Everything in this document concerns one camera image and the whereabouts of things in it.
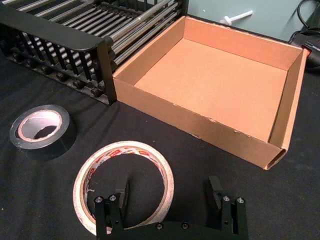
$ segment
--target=gray wall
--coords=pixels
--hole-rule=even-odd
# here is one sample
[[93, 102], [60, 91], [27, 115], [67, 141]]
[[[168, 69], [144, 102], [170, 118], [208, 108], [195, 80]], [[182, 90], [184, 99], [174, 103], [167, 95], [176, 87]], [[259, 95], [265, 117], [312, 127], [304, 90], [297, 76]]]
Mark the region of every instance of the gray wall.
[[[295, 9], [300, 0], [189, 0], [188, 13], [218, 22], [224, 16], [233, 17], [249, 10], [253, 15], [235, 21], [232, 26], [282, 40], [289, 40], [291, 34], [301, 30]], [[301, 8], [307, 20], [316, 6], [307, 1]]]

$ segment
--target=screw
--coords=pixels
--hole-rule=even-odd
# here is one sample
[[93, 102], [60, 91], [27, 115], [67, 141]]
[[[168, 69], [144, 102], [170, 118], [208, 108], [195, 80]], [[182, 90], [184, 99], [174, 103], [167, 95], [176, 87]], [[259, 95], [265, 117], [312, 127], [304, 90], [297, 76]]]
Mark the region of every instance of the screw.
[[110, 201], [115, 201], [117, 199], [117, 197], [115, 196], [115, 195], [111, 195], [110, 197], [109, 197], [109, 200]]
[[102, 197], [98, 196], [96, 199], [95, 199], [95, 202], [96, 203], [101, 203], [102, 202]]
[[242, 197], [239, 197], [236, 201], [240, 204], [243, 204], [245, 202], [245, 200]]
[[17, 63], [20, 63], [23, 60], [23, 57], [17, 53], [12, 54], [12, 57]]
[[224, 196], [223, 197], [223, 200], [225, 200], [226, 202], [229, 202], [230, 201], [230, 198], [228, 196]]
[[32, 69], [34, 69], [37, 65], [36, 62], [31, 59], [27, 59], [25, 64]]
[[158, 229], [158, 230], [161, 230], [164, 228], [164, 225], [161, 223], [161, 222], [158, 222], [156, 225], [155, 225], [155, 228]]
[[91, 94], [92, 94], [93, 96], [95, 96], [96, 98], [100, 97], [101, 94], [102, 94], [102, 91], [99, 90], [98, 88], [92, 88], [90, 92], [91, 92]]
[[84, 86], [86, 85], [83, 81], [78, 80], [78, 79], [74, 80], [72, 84], [73, 84], [73, 86], [75, 86], [77, 89], [83, 89]]
[[51, 67], [48, 67], [48, 66], [42, 66], [40, 69], [46, 75], [49, 75], [49, 74], [51, 74], [53, 72], [53, 69]]
[[183, 223], [181, 224], [181, 228], [184, 229], [184, 230], [187, 230], [187, 229], [189, 228], [189, 224], [186, 223], [186, 222], [183, 222]]
[[68, 79], [68, 75], [63, 74], [62, 72], [58, 72], [56, 78], [59, 79], [61, 82], [65, 82]]

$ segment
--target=bolt head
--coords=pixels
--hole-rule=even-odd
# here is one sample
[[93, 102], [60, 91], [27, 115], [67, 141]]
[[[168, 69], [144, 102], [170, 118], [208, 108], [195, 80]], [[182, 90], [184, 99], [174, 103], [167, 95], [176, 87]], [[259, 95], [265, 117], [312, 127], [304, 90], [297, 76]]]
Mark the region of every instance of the bolt head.
[[187, 230], [187, 229], [189, 228], [189, 224], [186, 223], [186, 222], [183, 222], [183, 223], [181, 224], [181, 228], [182, 228], [183, 230]]
[[110, 201], [115, 201], [117, 199], [117, 197], [115, 196], [115, 195], [111, 195], [110, 197], [109, 197], [109, 200]]
[[236, 201], [240, 204], [243, 204], [245, 202], [245, 200], [242, 197], [238, 197]]
[[161, 230], [164, 228], [164, 225], [161, 223], [161, 222], [158, 222], [156, 225], [155, 225], [155, 228], [158, 229], [158, 230]]
[[95, 202], [96, 203], [101, 203], [102, 202], [102, 197], [98, 196], [96, 199], [95, 199]]
[[223, 200], [225, 200], [226, 202], [229, 202], [229, 201], [230, 201], [230, 197], [224, 196], [224, 197], [223, 197]]

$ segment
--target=black electrical tape roll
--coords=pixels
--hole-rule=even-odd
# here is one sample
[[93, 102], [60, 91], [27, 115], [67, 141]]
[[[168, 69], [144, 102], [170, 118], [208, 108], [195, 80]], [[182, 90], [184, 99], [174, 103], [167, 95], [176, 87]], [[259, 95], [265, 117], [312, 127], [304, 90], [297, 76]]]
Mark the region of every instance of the black electrical tape roll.
[[58, 105], [34, 107], [20, 115], [10, 129], [10, 140], [28, 157], [50, 160], [65, 153], [76, 140], [69, 113]]

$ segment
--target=white tape roll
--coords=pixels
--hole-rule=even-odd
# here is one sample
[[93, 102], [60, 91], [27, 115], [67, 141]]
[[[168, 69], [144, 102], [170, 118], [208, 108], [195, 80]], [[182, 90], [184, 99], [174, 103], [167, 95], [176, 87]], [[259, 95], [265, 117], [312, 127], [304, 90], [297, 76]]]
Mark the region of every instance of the white tape roll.
[[73, 186], [73, 206], [82, 225], [96, 235], [96, 220], [87, 206], [89, 181], [95, 170], [110, 158], [122, 154], [137, 154], [149, 159], [160, 171], [164, 184], [161, 202], [155, 212], [145, 221], [130, 228], [157, 223], [164, 220], [174, 196], [174, 177], [167, 160], [151, 146], [137, 141], [120, 141], [95, 152], [81, 167]]

